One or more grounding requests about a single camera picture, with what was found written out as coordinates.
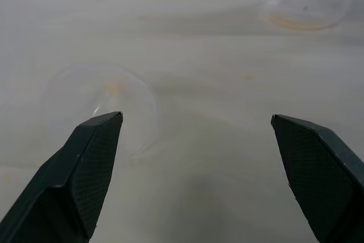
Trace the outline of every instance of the transparent plastic lid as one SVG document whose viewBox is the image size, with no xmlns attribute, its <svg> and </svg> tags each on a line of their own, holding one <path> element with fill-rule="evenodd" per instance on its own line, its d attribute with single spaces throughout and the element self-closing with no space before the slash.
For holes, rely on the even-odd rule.
<svg viewBox="0 0 364 243">
<path fill-rule="evenodd" d="M 158 111 L 151 88 L 120 65 L 77 65 L 54 76 L 42 102 L 42 124 L 58 146 L 80 123 L 113 111 L 123 113 L 119 149 L 145 150 L 158 132 Z"/>
</svg>

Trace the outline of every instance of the clear plastic cup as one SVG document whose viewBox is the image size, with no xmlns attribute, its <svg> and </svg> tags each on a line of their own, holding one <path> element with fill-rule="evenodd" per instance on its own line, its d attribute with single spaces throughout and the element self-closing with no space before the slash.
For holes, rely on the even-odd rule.
<svg viewBox="0 0 364 243">
<path fill-rule="evenodd" d="M 294 30 L 318 30 L 339 22 L 350 0 L 269 0 L 262 15 L 277 25 Z"/>
<path fill-rule="evenodd" d="M 77 65 L 49 82 L 43 95 L 42 125 L 48 138 L 61 147 L 72 130 L 93 116 L 123 113 L 123 153 L 141 153 L 158 132 L 158 111 L 151 88 L 120 65 Z"/>
</svg>

